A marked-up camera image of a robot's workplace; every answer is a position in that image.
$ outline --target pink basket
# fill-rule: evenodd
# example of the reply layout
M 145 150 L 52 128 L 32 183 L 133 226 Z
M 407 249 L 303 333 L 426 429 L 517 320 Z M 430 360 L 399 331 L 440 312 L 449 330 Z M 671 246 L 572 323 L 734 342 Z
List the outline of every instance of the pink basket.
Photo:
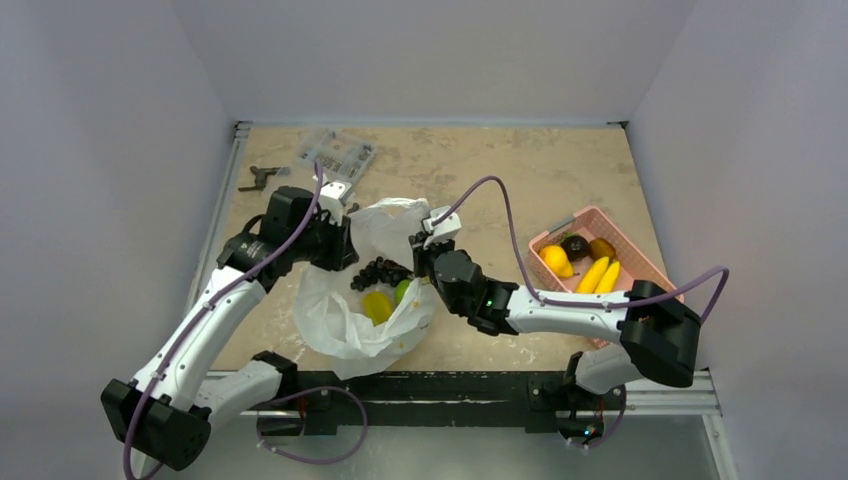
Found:
M 580 235 L 590 242 L 595 238 L 601 237 L 615 247 L 618 259 L 621 261 L 621 274 L 618 277 L 618 282 L 615 284 L 615 290 L 630 290 L 635 279 L 650 280 L 662 287 L 665 291 L 675 289 L 675 286 L 672 285 L 656 265 L 648 260 L 648 257 L 612 223 L 609 217 L 604 215 L 601 209 L 594 206 L 588 206 L 580 210 L 551 227 L 548 231 L 542 232 L 533 240 L 530 240 L 527 265 L 536 274 L 536 277 L 542 281 L 545 289 L 557 292 L 573 292 L 577 288 L 577 284 L 580 283 L 580 279 L 583 278 L 583 274 L 592 266 L 592 259 L 588 257 L 574 262 L 575 275 L 570 278 L 560 279 L 545 265 L 542 258 L 539 257 L 539 251 L 542 248 L 548 245 L 558 245 L 566 235 L 572 233 Z M 682 302 L 683 296 L 679 296 L 678 299 Z M 593 338 L 592 343 L 598 348 L 601 348 L 609 342 Z

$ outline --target plastic storage box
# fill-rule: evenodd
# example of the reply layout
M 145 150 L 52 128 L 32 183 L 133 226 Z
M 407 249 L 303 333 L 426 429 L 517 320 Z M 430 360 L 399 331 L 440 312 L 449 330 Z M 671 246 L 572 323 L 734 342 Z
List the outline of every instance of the plastic storage box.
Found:
M 530 241 L 527 265 L 536 274 L 536 277 L 541 280 L 541 287 L 544 289 L 557 292 L 572 292 L 577 288 L 577 284 L 580 283 L 583 274 L 592 266 L 592 259 L 588 257 L 574 262 L 572 264 L 574 267 L 574 276 L 561 279 L 554 275 L 551 269 L 542 261 L 542 258 L 539 257 L 539 251 L 542 248 L 548 245 L 559 244 L 566 235 L 572 233 L 578 234 L 590 242 L 597 237 L 602 237 L 615 247 L 618 259 L 621 261 L 621 274 L 618 277 L 618 282 L 615 284 L 615 290 L 630 290 L 635 279 L 650 280 L 662 287 L 665 291 L 671 291 L 676 288 L 663 275 L 660 269 L 651 263 L 648 257 L 612 223 L 612 220 L 601 209 L 589 206 L 551 227 L 549 231 L 542 232 Z M 678 298 L 680 301 L 683 301 L 682 295 Z M 592 339 L 592 342 L 598 348 L 608 343 L 596 338 Z
M 311 169 L 320 161 L 327 178 L 350 183 L 351 188 L 371 166 L 375 154 L 372 143 L 330 128 L 312 129 L 297 147 L 299 163 Z

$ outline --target robotic arm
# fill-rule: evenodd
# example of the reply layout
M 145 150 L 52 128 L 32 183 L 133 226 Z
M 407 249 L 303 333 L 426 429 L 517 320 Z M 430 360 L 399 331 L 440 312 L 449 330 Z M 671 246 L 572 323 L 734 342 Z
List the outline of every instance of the robotic arm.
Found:
M 350 219 L 343 215 L 341 199 L 346 188 L 339 182 L 324 185 L 319 208 L 291 247 L 253 279 L 242 281 L 218 299 L 160 373 L 165 352 L 183 336 L 198 312 L 209 309 L 210 298 L 271 255 L 307 214 L 312 193 L 293 187 L 274 192 L 266 213 L 251 219 L 241 233 L 226 242 L 218 258 L 219 268 L 168 342 L 129 382 L 112 380 L 106 386 L 101 402 L 121 442 L 127 439 L 134 411 L 142 409 L 132 440 L 137 461 L 143 463 L 149 457 L 182 470 L 199 456 L 211 432 L 227 420 L 256 404 L 298 391 L 297 366 L 270 352 L 256 355 L 224 380 L 207 383 L 204 378 L 238 324 L 295 262 L 341 271 L 359 260 L 350 238 Z M 486 277 L 464 250 L 456 250 L 453 238 L 461 227 L 458 215 L 435 222 L 446 211 L 447 207 L 433 210 L 430 218 L 422 221 L 422 231 L 410 237 L 410 245 L 414 274 L 429 279 L 451 313 L 467 318 L 470 325 L 489 335 L 556 332 L 610 341 L 609 346 L 577 353 L 568 362 L 565 384 L 584 398 L 642 377 L 675 387 L 692 384 L 700 333 L 700 319 L 693 311 L 676 300 L 617 310 L 540 302 L 526 286 Z M 252 233 L 257 223 L 259 231 Z M 657 285 L 644 281 L 635 282 L 629 292 L 605 295 L 539 292 L 546 299 L 597 303 L 620 303 L 660 293 L 664 291 Z M 153 378 L 157 382 L 150 398 L 139 407 L 141 392 Z

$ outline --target gray floor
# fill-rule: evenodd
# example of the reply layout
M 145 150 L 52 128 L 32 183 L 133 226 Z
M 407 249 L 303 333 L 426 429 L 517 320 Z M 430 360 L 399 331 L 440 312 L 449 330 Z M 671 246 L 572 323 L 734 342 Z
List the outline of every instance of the gray floor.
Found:
M 321 457 L 342 453 L 359 434 L 287 439 L 286 450 Z M 179 479 L 717 479 L 700 417 L 625 418 L 615 437 L 584 455 L 559 435 L 522 429 L 371 428 L 362 449 L 330 466 L 311 466 L 256 448 L 254 423 L 241 417 L 212 439 Z

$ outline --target yellow fruit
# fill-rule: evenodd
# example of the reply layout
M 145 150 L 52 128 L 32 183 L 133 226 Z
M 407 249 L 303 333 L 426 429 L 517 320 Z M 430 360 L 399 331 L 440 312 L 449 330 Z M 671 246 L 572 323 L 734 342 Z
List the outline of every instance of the yellow fruit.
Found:
M 365 308 L 365 316 L 371 319 L 371 323 L 375 327 L 381 323 L 386 323 L 394 311 L 392 301 L 382 292 L 371 292 L 365 295 L 362 299 L 362 306 Z
M 621 262 L 618 260 L 612 262 L 606 272 L 604 272 L 604 276 L 601 277 L 601 281 L 598 282 L 598 286 L 595 287 L 595 293 L 610 293 L 612 289 L 615 288 L 615 282 L 618 281 L 618 275 L 621 273 Z
M 557 277 L 568 278 L 574 275 L 574 267 L 568 261 L 565 250 L 559 245 L 548 245 L 539 251 L 539 257 Z
M 595 288 L 598 286 L 598 283 L 601 281 L 601 277 L 604 276 L 604 272 L 607 271 L 607 267 L 609 266 L 609 257 L 601 257 L 598 260 L 595 260 L 595 263 L 589 267 L 589 271 L 586 272 L 586 275 L 583 275 L 583 280 L 580 280 L 580 284 L 577 285 L 577 293 L 593 293 Z

